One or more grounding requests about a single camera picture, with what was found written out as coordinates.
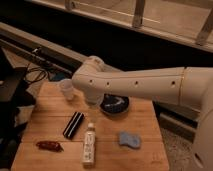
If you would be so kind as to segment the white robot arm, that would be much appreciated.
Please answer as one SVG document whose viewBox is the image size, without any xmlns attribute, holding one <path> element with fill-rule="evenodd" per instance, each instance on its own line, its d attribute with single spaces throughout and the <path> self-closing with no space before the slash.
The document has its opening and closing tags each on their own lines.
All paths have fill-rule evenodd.
<svg viewBox="0 0 213 171">
<path fill-rule="evenodd" d="M 144 98 L 200 112 L 187 171 L 213 171 L 213 67 L 175 67 L 109 72 L 91 56 L 72 76 L 85 102 L 96 105 L 106 94 Z"/>
</svg>

